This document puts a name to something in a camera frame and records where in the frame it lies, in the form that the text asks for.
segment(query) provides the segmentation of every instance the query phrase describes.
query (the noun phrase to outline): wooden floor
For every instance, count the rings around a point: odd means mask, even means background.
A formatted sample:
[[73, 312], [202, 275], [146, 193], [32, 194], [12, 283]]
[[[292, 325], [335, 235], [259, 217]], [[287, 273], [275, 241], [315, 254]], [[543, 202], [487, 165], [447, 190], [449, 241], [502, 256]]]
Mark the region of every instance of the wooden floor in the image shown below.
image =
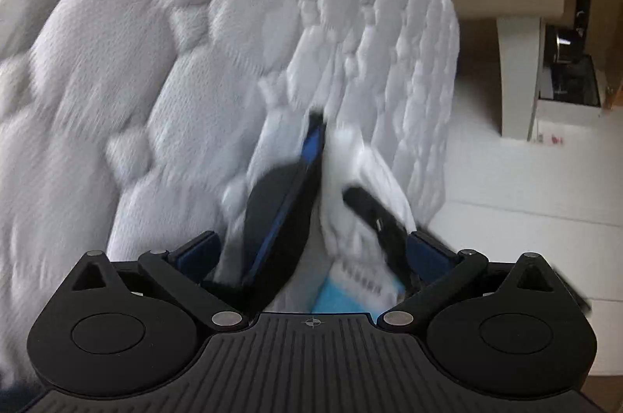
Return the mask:
[[446, 204], [430, 229], [491, 260], [541, 253], [593, 300], [592, 374], [623, 374], [623, 109], [563, 146], [501, 139], [496, 63], [462, 64], [447, 147]]

